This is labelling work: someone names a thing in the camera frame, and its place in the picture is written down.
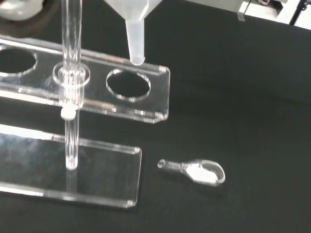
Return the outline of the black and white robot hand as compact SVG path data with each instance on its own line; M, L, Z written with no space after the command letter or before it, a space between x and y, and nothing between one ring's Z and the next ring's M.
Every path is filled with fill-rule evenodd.
M2 0L0 34L32 37L43 30L60 8L60 0Z

